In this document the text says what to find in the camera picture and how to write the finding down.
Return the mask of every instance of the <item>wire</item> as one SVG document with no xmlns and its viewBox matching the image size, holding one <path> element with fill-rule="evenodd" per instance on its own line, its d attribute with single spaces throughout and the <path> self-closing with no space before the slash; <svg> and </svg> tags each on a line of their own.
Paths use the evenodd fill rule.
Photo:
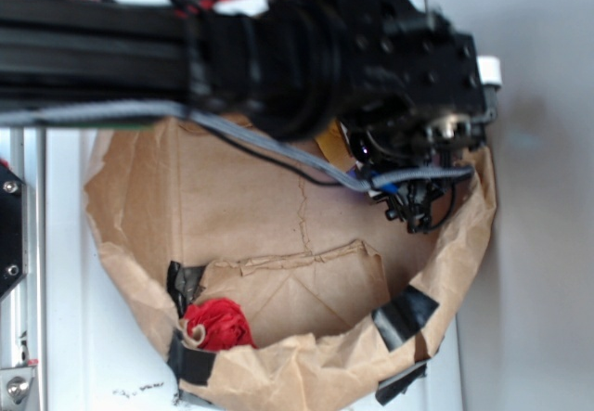
<svg viewBox="0 0 594 411">
<path fill-rule="evenodd" d="M 388 149 L 388 148 L 380 145 L 378 143 L 378 141 L 375 139 L 375 137 L 373 137 L 373 134 L 370 131 L 366 131 L 366 136 L 369 139 L 369 142 L 371 142 L 371 145 L 373 145 L 375 148 L 377 148 L 379 151 L 381 151 L 383 154 L 385 154 L 387 156 L 397 158 L 397 159 L 405 159 L 405 158 L 409 157 L 406 154 L 398 153 L 394 150 Z"/>
<path fill-rule="evenodd" d="M 437 224 L 422 228 L 421 229 L 422 232 L 429 233 L 429 232 L 437 230 L 439 227 L 441 227 L 443 224 L 445 224 L 446 221 L 452 216 L 452 213 L 454 212 L 454 207 L 456 206 L 456 186 L 455 185 L 453 185 L 450 188 L 450 192 L 451 192 L 451 195 L 450 195 L 449 207 L 447 208 L 447 212 L 445 212 L 444 217 Z"/>
<path fill-rule="evenodd" d="M 280 143 L 277 140 L 259 135 L 215 114 L 192 110 L 187 117 L 187 107 L 169 100 L 124 100 L 117 102 L 86 103 L 66 107 L 52 107 L 35 111 L 20 110 L 0 113 L 0 126 L 39 126 L 60 124 L 85 124 L 109 122 L 113 120 L 161 119 L 174 116 L 177 119 L 191 120 L 200 126 L 213 129 L 220 134 L 231 136 L 241 142 L 276 153 L 285 158 L 298 161 L 327 174 L 343 186 L 357 192 L 367 192 L 372 188 L 401 184 L 412 180 L 456 179 L 468 177 L 474 169 L 468 165 L 454 168 L 405 168 L 373 176 L 370 180 L 360 180 L 342 172 L 329 162 L 301 149 Z"/>
<path fill-rule="evenodd" d="M 312 184 L 314 184 L 316 186 L 341 186 L 341 184 L 338 182 L 320 181 L 318 179 L 315 179 L 315 177 L 304 172 L 303 170 L 300 170 L 299 168 L 295 167 L 294 165 L 291 165 L 287 162 L 279 161 L 271 156 L 266 156 L 263 153 L 255 151 L 254 149 L 245 147 L 241 143 L 236 142 L 235 140 L 227 137 L 226 135 L 219 133 L 216 130 L 213 130 L 211 128 L 206 128 L 206 127 L 202 127 L 202 128 L 204 128 L 206 131 L 208 131 L 214 137 L 216 137 L 216 138 L 222 140 L 223 142 L 225 142 L 226 144 L 230 145 L 231 147 L 236 148 L 240 151 L 243 151 L 244 153 L 246 153 L 250 156 L 253 156 L 257 159 L 260 159 L 262 161 L 270 162 L 270 163 L 277 165 L 278 167 L 284 168 L 285 170 L 289 170 L 290 172 L 299 175 L 306 181 L 311 182 Z"/>
</svg>

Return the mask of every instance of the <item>metal frame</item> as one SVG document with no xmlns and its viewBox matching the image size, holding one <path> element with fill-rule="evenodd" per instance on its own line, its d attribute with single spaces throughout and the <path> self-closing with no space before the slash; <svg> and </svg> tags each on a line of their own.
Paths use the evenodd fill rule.
<svg viewBox="0 0 594 411">
<path fill-rule="evenodd" d="M 0 130 L 0 156 L 27 186 L 21 194 L 26 276 L 0 303 L 0 404 L 45 411 L 45 132 Z M 28 398 L 17 404 L 11 392 Z"/>
</svg>

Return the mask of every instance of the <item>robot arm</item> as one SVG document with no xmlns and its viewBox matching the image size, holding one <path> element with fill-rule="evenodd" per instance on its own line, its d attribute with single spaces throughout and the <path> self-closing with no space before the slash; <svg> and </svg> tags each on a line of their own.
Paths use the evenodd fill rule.
<svg viewBox="0 0 594 411">
<path fill-rule="evenodd" d="M 471 174 L 455 161 L 484 144 L 497 113 L 497 63 L 479 68 L 471 36 L 409 0 L 268 0 L 255 17 L 218 13 L 225 0 L 171 1 L 0 0 L 0 125 L 130 122 L 123 111 L 51 115 L 129 99 L 144 104 L 136 111 L 146 116 L 134 116 L 144 122 L 154 120 L 149 104 L 169 101 L 197 122 L 192 109 L 241 111 L 274 140 L 219 128 L 213 116 L 209 129 L 282 152 L 277 141 L 312 138 L 336 120 L 360 162 L 348 177 L 387 201 L 388 219 L 411 233 L 441 224 L 433 202 L 450 191 L 453 205 Z"/>
</svg>

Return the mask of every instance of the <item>black cable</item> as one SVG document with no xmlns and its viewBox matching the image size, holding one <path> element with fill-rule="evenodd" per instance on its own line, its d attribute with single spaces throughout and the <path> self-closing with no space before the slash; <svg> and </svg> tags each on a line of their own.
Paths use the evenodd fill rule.
<svg viewBox="0 0 594 411">
<path fill-rule="evenodd" d="M 434 225 L 430 225 L 429 227 L 423 228 L 422 232 L 423 233 L 429 233 L 432 232 L 434 230 L 437 230 L 439 227 L 441 227 L 443 224 L 446 223 L 446 221 L 450 218 L 450 216 L 452 215 L 452 213 L 454 212 L 454 207 L 456 206 L 456 186 L 453 185 L 450 188 L 451 191 L 451 198 L 449 201 L 449 207 L 447 208 L 447 212 L 445 212 L 444 217 L 441 219 L 441 221 L 437 224 Z"/>
<path fill-rule="evenodd" d="M 298 176 L 302 177 L 303 179 L 305 179 L 308 182 L 311 182 L 312 184 L 316 185 L 316 186 L 341 186 L 342 184 L 338 183 L 338 182 L 327 182 L 327 181 L 320 181 L 318 179 L 315 179 L 315 177 L 311 176 L 310 174 L 300 170 L 299 168 L 295 167 L 294 165 L 291 165 L 287 162 L 283 162 L 283 161 L 279 161 L 275 158 L 272 158 L 270 156 L 266 156 L 263 153 L 260 153 L 258 151 L 255 151 L 249 147 L 244 146 L 243 144 L 236 142 L 235 140 L 231 139 L 230 137 L 223 135 L 221 133 L 219 133 L 218 131 L 215 131 L 211 128 L 207 128 L 205 126 L 202 126 L 202 128 L 204 128 L 206 131 L 208 131 L 211 135 L 215 136 L 216 138 L 222 140 L 223 142 L 225 142 L 226 144 L 229 144 L 231 147 L 236 148 L 240 151 L 243 151 L 244 153 L 253 156 L 257 159 L 260 159 L 262 161 L 266 161 L 269 163 L 274 163 L 275 165 L 284 168 L 285 170 L 289 170 L 290 172 L 293 172 L 295 174 L 297 174 Z"/>
<path fill-rule="evenodd" d="M 397 151 L 388 149 L 388 148 L 380 145 L 380 143 L 376 140 L 375 137 L 373 137 L 373 134 L 370 131 L 366 131 L 366 136 L 369 139 L 369 142 L 371 142 L 371 145 L 373 145 L 375 148 L 377 148 L 383 154 L 393 157 L 393 158 L 397 158 L 397 159 L 409 159 L 410 158 L 410 155 L 401 154 L 401 153 L 398 153 Z"/>
</svg>

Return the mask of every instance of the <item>black tape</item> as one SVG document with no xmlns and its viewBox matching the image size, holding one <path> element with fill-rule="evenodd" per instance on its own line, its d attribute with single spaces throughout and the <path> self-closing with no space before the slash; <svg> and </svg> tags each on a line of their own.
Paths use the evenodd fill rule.
<svg viewBox="0 0 594 411">
<path fill-rule="evenodd" d="M 200 295 L 200 280 L 206 267 L 182 267 L 171 261 L 167 270 L 167 293 L 172 298 L 181 318 L 187 307 Z"/>
<path fill-rule="evenodd" d="M 408 286 L 391 302 L 373 311 L 371 317 L 391 352 L 423 329 L 438 307 L 438 302 Z"/>
<path fill-rule="evenodd" d="M 180 379 L 197 386 L 206 386 L 213 373 L 216 353 L 188 349 L 182 343 L 182 334 L 176 331 L 169 350 L 167 365 L 174 371 L 177 381 Z"/>
<path fill-rule="evenodd" d="M 389 404 L 397 395 L 406 392 L 408 387 L 427 372 L 427 361 L 411 366 L 406 371 L 385 380 L 380 384 L 375 398 L 382 406 Z"/>
</svg>

